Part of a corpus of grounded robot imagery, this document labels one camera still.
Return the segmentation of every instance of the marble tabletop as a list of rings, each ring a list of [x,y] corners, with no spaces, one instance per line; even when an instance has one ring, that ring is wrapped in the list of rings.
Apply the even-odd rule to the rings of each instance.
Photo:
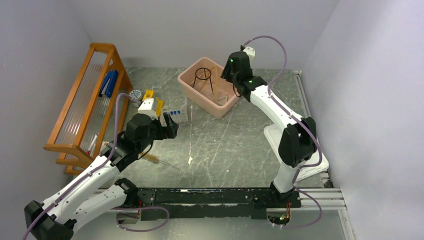
[[[165,101],[164,108],[186,108],[191,116],[189,121],[179,124],[175,139],[155,141],[149,152],[178,169],[138,160],[102,187],[108,188],[118,178],[128,178],[140,188],[268,187],[280,167],[264,135],[264,128],[272,121],[244,98],[222,119],[216,119],[184,95],[177,80],[183,70],[127,69],[133,89],[143,93],[154,90],[155,97]],[[253,73],[269,82],[278,72],[257,69]],[[295,112],[304,115],[292,71],[285,71],[277,79],[273,91]],[[130,104],[125,124],[136,113],[137,108]],[[105,140],[107,138],[112,139],[111,132]],[[324,187],[319,174],[303,179],[297,185],[302,188]]]

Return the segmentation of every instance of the pink plastic bin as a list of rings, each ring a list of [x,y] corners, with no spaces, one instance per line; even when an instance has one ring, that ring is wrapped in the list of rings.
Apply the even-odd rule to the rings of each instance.
[[[216,99],[221,99],[217,102],[224,103],[223,105],[218,105],[212,101],[213,93],[209,80],[206,80],[207,82],[204,85],[205,80],[197,79],[194,85],[195,88],[192,87],[196,77],[196,70],[199,68],[207,68],[211,70],[211,81],[213,90],[217,91],[215,93],[217,94]],[[239,100],[239,98],[235,95],[233,91],[233,84],[225,81],[225,79],[220,78],[223,69],[224,68],[221,65],[212,61],[208,57],[202,57],[178,76],[178,82],[182,85],[182,89],[187,98],[195,102],[202,109],[204,109],[206,112],[210,113],[217,119],[221,119]],[[205,78],[205,74],[203,73],[203,71],[200,72],[201,75],[198,73],[197,76]]]

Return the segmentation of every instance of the white wall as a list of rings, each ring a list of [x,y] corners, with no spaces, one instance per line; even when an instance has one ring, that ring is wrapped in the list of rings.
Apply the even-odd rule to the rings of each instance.
[[[89,48],[67,1],[0,3],[0,239],[21,239],[24,207],[63,188],[43,149]]]
[[[114,43],[126,66],[188,67],[200,57],[224,64],[258,35],[280,39],[289,69],[301,69],[338,0],[71,0],[94,42]],[[282,66],[271,40],[258,40],[255,68]]]
[[[424,239],[424,2],[340,0],[302,81],[358,240]]]

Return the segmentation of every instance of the blue stapler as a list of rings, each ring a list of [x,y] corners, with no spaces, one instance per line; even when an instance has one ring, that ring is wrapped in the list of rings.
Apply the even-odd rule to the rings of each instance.
[[[104,77],[103,82],[101,83],[101,88],[100,88],[100,92],[98,93],[98,96],[102,97],[104,94],[108,98],[112,97],[112,93],[114,92],[117,79],[118,79],[117,70],[112,70],[108,72],[106,76]]]

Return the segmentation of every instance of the purple cable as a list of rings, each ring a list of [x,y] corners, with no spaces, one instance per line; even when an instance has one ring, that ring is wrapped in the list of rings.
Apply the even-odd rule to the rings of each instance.
[[[146,232],[154,231],[156,229],[160,229],[161,227],[165,226],[165,224],[167,224],[168,220],[170,219],[170,212],[166,208],[164,208],[164,207],[161,207],[161,206],[147,206],[147,207],[139,207],[139,208],[119,208],[119,207],[114,208],[114,210],[121,210],[121,211],[127,211],[127,210],[143,211],[143,210],[155,210],[155,209],[163,210],[163,211],[166,212],[166,220],[162,224],[160,224],[159,226],[155,226],[153,228],[144,229],[144,230],[137,230],[137,229],[126,228],[126,227],[123,227],[119,223],[119,221],[118,221],[118,214],[116,214],[116,225],[120,229],[122,229],[122,230],[129,231],[129,232],[135,232],[135,233],[146,233]]]
[[[280,47],[281,47],[281,49],[282,49],[282,51],[284,52],[284,64],[283,64],[283,66],[282,66],[282,69],[281,69],[281,71],[279,71],[279,73],[271,80],[271,82],[268,84],[268,94],[269,94],[269,97],[287,114],[287,115],[291,115],[290,114],[290,111],[289,110],[287,110],[283,105],[281,105],[275,98],[274,98],[274,95],[272,95],[271,94],[271,86],[274,84],[274,82],[276,81],[276,79],[278,79],[279,77],[280,77],[280,75],[284,72],[284,70],[286,69],[286,64],[287,64],[287,53],[286,53],[286,49],[284,48],[284,46],[283,46],[283,44],[278,40],[278,39],[276,39],[275,37],[272,37],[272,36],[268,36],[268,35],[260,35],[260,36],[257,36],[257,37],[254,37],[254,38],[252,38],[252,39],[250,39],[250,40],[248,40],[247,42],[245,42],[243,45],[244,46],[246,46],[247,44],[249,44],[250,42],[252,42],[253,40],[256,40],[256,39],[262,39],[262,38],[266,38],[266,39],[272,39],[272,40],[274,40]],[[319,160],[318,160],[318,162],[317,163],[315,163],[315,164],[309,164],[309,165],[303,165],[303,166],[300,166],[298,169],[297,169],[297,171],[296,171],[296,173],[294,174],[294,177],[293,177],[293,180],[291,181],[291,183],[293,184],[293,187],[294,187],[294,189],[295,190],[297,190],[297,191],[299,191],[299,193],[302,193],[302,194],[304,194],[304,195],[306,195],[308,198],[310,198],[312,201],[314,201],[315,203],[316,203],[316,205],[318,206],[318,209],[319,209],[319,215],[318,215],[318,217],[314,220],[314,221],[312,221],[312,222],[310,222],[310,223],[308,223],[308,224],[304,224],[304,225],[299,225],[299,226],[283,226],[282,228],[284,228],[284,229],[300,229],[300,228],[305,228],[305,227],[309,227],[309,226],[312,226],[312,225],[314,225],[314,224],[316,224],[320,219],[321,219],[321,217],[323,216],[323,209],[321,208],[321,206],[320,206],[320,204],[318,203],[318,201],[315,199],[315,198],[313,198],[311,195],[309,195],[309,194],[307,194],[306,192],[304,192],[304,191],[302,191],[302,190],[300,190],[299,188],[297,188],[296,186],[295,186],[295,182],[296,182],[296,179],[298,178],[298,175],[299,175],[299,173],[301,172],[301,169],[303,169],[303,168],[309,168],[309,167],[317,167],[317,166],[319,166],[320,164],[321,164],[321,162],[323,161],[323,153],[322,153],[322,151],[321,151],[321,148],[320,148],[320,145],[318,144],[318,141],[317,141],[317,139],[315,138],[315,136],[312,134],[312,132],[299,120],[299,119],[297,119],[295,116],[291,116],[291,118],[294,120],[294,121],[296,121],[296,123],[298,123],[306,132],[307,132],[307,134],[310,136],[310,138],[312,139],[312,141],[313,141],[313,143],[315,144],[315,146],[316,146],[316,149],[318,150],[318,155],[319,155]]]
[[[112,158],[112,156],[115,153],[115,147],[117,146],[117,141],[118,141],[118,122],[119,122],[119,100],[122,96],[125,96],[127,98],[129,98],[131,101],[133,101],[132,97],[126,93],[120,93],[118,94],[118,97],[116,97],[116,102],[115,102],[115,128],[114,128],[114,136],[113,136],[113,147],[112,150],[110,151],[109,156],[107,157],[107,159],[98,167],[95,167],[91,173],[96,172],[97,170],[103,168]],[[58,204],[60,201],[62,201],[62,199],[68,195],[76,186],[78,186],[82,181],[84,181],[87,177],[89,177],[90,175],[86,174],[84,176],[82,176],[80,179],[78,179],[77,181],[75,181],[66,191],[64,191],[58,198],[56,198],[56,200],[54,200],[54,202],[56,204]],[[32,221],[32,223],[29,225],[28,229],[26,229],[25,234],[23,235],[23,240],[26,240],[28,235],[30,234],[31,230],[34,228],[34,226],[37,224],[37,222],[41,219],[42,216],[44,216],[44,214],[46,214],[48,211],[50,211],[54,206],[55,203],[52,202],[48,207],[46,207],[35,219],[34,221]]]

